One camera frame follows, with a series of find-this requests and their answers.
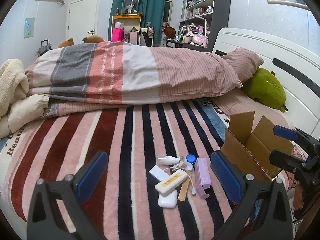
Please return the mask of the white earbuds case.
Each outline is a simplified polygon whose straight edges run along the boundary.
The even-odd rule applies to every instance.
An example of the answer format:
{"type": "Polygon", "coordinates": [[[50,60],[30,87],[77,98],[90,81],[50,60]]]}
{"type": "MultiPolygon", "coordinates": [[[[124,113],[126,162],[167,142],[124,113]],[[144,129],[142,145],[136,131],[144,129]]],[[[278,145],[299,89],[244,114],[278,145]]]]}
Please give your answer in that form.
{"type": "Polygon", "coordinates": [[[173,209],[177,205],[177,191],[174,190],[167,196],[159,194],[158,206],[161,208],[173,209]]]}

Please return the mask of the white bed headboard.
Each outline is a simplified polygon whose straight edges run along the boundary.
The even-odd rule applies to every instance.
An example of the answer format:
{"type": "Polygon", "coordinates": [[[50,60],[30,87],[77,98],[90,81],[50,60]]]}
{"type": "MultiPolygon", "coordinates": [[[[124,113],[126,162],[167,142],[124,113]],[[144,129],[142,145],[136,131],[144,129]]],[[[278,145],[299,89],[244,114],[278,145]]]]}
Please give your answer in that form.
{"type": "Polygon", "coordinates": [[[262,68],[274,72],[286,93],[290,124],[319,138],[319,56],[283,38],[258,31],[223,28],[213,52],[225,55],[246,48],[263,60],[262,68]]]}

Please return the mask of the gold flat strip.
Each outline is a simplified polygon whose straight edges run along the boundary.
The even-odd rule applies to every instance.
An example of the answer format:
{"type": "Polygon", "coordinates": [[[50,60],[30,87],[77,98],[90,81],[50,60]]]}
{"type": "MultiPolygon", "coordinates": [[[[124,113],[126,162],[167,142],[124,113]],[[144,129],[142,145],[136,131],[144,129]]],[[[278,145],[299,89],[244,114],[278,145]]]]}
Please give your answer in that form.
{"type": "Polygon", "coordinates": [[[181,185],[180,192],[178,195],[178,201],[184,202],[187,196],[188,188],[190,184],[190,179],[187,178],[186,181],[181,185]]]}

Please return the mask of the pink striped pillow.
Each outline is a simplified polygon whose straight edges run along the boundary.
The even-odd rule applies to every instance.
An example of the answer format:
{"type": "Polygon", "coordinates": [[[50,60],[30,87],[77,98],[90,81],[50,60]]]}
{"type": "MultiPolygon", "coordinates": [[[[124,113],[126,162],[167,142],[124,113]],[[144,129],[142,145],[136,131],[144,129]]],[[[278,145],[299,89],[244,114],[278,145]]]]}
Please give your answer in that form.
{"type": "Polygon", "coordinates": [[[245,48],[236,48],[221,57],[233,67],[242,83],[252,78],[257,69],[264,63],[264,60],[258,54],[245,48]]]}

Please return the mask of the white yellow power bank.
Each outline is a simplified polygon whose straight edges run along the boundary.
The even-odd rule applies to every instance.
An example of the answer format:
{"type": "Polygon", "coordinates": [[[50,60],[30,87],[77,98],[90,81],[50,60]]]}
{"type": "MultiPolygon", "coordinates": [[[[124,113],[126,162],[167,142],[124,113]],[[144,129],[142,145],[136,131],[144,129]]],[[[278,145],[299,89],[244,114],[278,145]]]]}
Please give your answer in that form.
{"type": "Polygon", "coordinates": [[[179,185],[186,181],[188,174],[183,171],[176,171],[171,174],[167,179],[160,181],[155,185],[155,190],[163,195],[167,196],[174,191],[179,185]]]}

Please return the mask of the striped fleece blanket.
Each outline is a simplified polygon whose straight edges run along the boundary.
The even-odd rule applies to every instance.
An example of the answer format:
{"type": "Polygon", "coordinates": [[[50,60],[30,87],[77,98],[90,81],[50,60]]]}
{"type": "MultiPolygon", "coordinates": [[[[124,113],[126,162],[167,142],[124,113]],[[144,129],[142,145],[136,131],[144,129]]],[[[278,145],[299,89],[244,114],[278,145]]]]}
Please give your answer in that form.
{"type": "Polygon", "coordinates": [[[36,181],[74,174],[103,150],[108,167],[84,209],[107,239],[212,239],[232,211],[215,174],[206,199],[187,194],[163,209],[149,171],[164,155],[209,158],[227,122],[210,99],[33,121],[1,140],[1,211],[25,238],[36,181]]]}

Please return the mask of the white spray bottle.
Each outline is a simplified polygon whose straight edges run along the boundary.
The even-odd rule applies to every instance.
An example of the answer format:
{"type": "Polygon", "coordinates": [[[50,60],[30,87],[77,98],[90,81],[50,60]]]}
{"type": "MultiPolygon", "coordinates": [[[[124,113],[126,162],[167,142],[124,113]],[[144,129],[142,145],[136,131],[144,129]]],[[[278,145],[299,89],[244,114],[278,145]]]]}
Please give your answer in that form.
{"type": "Polygon", "coordinates": [[[157,158],[157,164],[159,165],[176,165],[180,162],[179,157],[163,156],[157,158]]]}

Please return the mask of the flat white box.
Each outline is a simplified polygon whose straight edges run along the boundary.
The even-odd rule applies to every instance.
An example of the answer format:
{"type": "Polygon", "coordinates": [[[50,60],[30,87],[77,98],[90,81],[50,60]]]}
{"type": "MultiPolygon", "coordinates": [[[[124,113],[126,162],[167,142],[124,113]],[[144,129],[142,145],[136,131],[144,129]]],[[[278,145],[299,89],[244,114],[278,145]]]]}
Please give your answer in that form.
{"type": "Polygon", "coordinates": [[[170,176],[163,171],[159,166],[155,165],[149,170],[149,174],[151,174],[158,181],[163,181],[168,179],[170,176]]]}

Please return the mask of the cream fluffy blanket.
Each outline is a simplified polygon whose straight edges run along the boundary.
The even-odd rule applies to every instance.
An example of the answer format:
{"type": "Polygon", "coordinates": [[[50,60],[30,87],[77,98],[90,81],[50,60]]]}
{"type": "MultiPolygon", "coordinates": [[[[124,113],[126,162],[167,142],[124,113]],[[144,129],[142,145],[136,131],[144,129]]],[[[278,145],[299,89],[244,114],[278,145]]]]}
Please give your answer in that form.
{"type": "Polygon", "coordinates": [[[17,132],[25,124],[44,115],[49,97],[27,96],[28,78],[18,59],[8,59],[1,65],[1,138],[17,132]]]}

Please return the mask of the folded pink grey quilt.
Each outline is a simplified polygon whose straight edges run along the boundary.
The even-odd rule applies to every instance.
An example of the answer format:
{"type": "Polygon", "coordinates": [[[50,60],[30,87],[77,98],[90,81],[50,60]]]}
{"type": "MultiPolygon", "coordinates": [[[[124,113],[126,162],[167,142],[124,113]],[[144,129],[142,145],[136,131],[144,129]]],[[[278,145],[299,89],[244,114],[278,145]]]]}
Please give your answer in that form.
{"type": "Polygon", "coordinates": [[[26,69],[30,95],[49,97],[45,118],[214,97],[242,86],[223,58],[125,42],[51,50],[26,69]]]}

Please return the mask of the dark bookshelf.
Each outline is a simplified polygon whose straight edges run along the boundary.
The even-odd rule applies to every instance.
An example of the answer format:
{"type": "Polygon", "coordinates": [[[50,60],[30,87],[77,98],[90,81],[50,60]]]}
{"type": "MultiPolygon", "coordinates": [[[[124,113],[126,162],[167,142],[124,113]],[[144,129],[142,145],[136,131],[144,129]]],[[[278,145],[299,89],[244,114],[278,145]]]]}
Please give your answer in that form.
{"type": "Polygon", "coordinates": [[[180,27],[190,26],[190,31],[206,35],[207,43],[189,41],[182,47],[211,52],[219,31],[228,26],[230,7],[231,0],[183,0],[180,27]]]}

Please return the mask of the grey suitcase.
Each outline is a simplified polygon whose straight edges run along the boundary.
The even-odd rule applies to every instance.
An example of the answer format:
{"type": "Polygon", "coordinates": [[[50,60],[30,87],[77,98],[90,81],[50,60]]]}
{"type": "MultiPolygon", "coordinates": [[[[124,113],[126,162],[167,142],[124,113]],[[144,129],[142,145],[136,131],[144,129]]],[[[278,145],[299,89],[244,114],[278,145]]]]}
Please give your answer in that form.
{"type": "Polygon", "coordinates": [[[50,50],[52,50],[52,45],[49,43],[49,40],[48,39],[43,40],[43,41],[41,41],[41,46],[38,49],[38,51],[36,52],[36,55],[38,57],[40,57],[50,50]]]}

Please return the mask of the yellow wooden shelf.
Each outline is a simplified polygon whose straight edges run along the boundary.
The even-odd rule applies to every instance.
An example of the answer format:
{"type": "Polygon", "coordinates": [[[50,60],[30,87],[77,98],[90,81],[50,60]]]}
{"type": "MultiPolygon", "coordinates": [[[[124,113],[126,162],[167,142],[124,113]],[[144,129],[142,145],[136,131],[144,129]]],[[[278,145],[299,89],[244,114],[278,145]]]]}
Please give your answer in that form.
{"type": "Polygon", "coordinates": [[[114,15],[112,16],[111,34],[113,28],[123,28],[124,38],[122,41],[131,44],[139,44],[140,25],[140,15],[114,15]]]}

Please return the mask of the pink gift bag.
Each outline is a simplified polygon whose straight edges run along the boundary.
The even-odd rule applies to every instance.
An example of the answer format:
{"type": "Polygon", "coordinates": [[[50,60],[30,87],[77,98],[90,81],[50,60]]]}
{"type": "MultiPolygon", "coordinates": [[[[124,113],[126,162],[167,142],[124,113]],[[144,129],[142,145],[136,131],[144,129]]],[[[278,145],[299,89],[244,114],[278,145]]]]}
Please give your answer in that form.
{"type": "Polygon", "coordinates": [[[124,29],[123,28],[113,28],[111,34],[112,42],[121,42],[124,38],[124,29]]]}

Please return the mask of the blue wall poster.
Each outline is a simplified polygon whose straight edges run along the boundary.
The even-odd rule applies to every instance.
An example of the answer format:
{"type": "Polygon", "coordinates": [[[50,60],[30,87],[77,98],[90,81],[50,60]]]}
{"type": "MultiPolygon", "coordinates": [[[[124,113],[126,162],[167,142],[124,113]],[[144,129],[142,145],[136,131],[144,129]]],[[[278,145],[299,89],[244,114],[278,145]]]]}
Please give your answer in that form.
{"type": "Polygon", "coordinates": [[[24,38],[30,38],[34,36],[34,24],[35,18],[26,18],[24,20],[24,38]]]}

